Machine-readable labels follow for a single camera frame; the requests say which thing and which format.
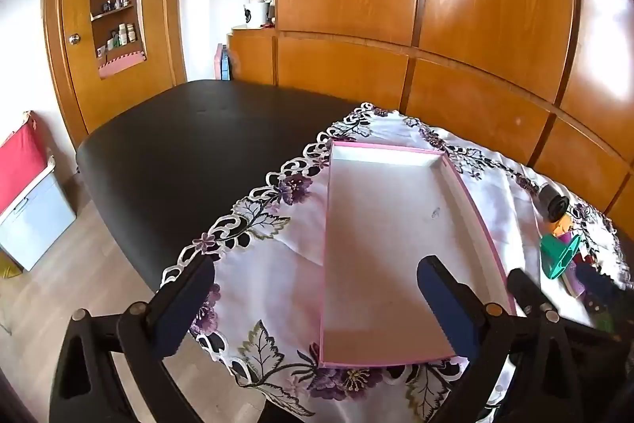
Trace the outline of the red cloth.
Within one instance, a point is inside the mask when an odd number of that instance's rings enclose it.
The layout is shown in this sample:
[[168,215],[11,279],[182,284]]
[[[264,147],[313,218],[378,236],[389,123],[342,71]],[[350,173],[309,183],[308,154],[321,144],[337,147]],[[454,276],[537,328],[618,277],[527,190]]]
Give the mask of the red cloth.
[[32,112],[1,145],[0,209],[5,211],[47,166],[45,148]]

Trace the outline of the wooden wall cabinet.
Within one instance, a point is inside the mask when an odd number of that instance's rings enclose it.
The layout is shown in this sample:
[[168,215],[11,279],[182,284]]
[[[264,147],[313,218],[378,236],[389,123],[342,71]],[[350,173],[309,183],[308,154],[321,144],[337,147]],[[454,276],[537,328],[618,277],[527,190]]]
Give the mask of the wooden wall cabinet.
[[275,0],[235,74],[373,101],[527,164],[633,227],[633,0]]

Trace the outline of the black cylindrical cap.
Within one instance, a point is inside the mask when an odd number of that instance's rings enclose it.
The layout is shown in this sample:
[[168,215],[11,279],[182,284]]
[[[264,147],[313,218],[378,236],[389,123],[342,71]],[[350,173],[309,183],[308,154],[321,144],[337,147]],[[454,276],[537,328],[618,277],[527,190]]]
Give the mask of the black cylindrical cap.
[[569,197],[554,186],[546,184],[537,193],[536,206],[547,221],[558,222],[569,209]]

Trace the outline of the white floral embroidered tablecloth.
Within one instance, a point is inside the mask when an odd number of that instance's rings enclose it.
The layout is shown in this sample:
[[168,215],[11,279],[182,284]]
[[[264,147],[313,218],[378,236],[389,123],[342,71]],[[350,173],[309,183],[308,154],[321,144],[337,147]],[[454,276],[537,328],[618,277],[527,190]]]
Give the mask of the white floral embroidered tablecloth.
[[243,389],[265,399],[272,422],[441,422],[468,363],[341,368],[319,362],[320,279],[332,144],[405,145],[442,152],[483,216],[503,267],[524,268],[565,316],[580,301],[540,270],[534,198],[547,178],[500,152],[418,118],[364,103],[270,172],[163,271],[176,280],[199,255],[216,262],[190,332]]

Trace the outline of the orange plastic piece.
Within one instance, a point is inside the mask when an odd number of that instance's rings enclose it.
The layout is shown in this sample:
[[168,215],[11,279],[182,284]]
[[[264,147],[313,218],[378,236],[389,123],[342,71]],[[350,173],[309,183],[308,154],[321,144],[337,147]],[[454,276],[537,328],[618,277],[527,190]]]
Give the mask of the orange plastic piece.
[[569,232],[573,226],[572,217],[569,214],[565,214],[558,221],[548,223],[548,232],[554,237],[560,237]]

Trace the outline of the grey storage box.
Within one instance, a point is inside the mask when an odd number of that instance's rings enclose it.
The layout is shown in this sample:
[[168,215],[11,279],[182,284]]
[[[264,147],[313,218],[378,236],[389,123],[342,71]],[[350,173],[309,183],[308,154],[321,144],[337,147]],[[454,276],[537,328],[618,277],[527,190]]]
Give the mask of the grey storage box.
[[1,214],[1,248],[23,270],[32,270],[76,219],[55,168],[50,155],[44,170]]

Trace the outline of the green plastic funnel cup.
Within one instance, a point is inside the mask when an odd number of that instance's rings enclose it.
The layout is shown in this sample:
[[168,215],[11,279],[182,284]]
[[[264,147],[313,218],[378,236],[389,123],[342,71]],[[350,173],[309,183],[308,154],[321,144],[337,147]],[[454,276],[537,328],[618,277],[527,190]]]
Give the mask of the green plastic funnel cup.
[[543,272],[548,279],[558,279],[577,255],[580,236],[572,236],[569,241],[561,241],[554,235],[544,235],[539,243],[542,254]]

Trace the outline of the white kettle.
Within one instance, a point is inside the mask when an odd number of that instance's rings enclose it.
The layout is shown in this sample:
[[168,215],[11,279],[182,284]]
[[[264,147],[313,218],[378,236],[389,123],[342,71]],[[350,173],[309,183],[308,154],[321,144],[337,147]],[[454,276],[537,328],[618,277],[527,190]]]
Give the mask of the white kettle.
[[260,29],[269,22],[269,5],[265,0],[252,0],[244,5],[244,16],[248,29]]

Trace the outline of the pink shallow tray box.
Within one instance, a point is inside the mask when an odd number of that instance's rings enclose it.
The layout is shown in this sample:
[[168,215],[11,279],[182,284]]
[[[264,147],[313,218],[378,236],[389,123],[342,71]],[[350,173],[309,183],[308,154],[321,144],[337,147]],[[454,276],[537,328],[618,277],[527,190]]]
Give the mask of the pink shallow tray box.
[[468,189],[440,152],[336,142],[331,148],[319,361],[382,367],[456,351],[417,282],[435,255],[483,303],[507,311],[498,252]]

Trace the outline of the wooden door with shelves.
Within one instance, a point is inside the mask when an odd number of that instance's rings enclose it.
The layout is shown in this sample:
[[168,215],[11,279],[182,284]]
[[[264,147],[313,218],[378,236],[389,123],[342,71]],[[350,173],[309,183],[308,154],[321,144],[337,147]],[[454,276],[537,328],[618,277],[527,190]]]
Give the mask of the wooden door with shelves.
[[185,79],[178,0],[43,0],[45,44],[73,145]]

